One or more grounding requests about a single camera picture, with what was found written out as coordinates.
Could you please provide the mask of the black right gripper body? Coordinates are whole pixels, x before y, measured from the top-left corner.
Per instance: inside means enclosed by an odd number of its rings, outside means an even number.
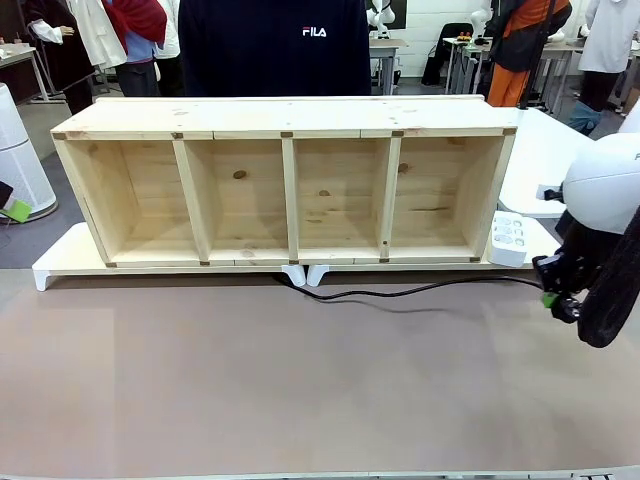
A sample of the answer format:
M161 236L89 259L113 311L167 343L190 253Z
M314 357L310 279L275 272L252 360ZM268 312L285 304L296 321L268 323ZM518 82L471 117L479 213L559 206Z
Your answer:
M576 219L560 219L555 232L562 242L532 265L544 291L573 296L589 288L610 256L610 233L591 229Z

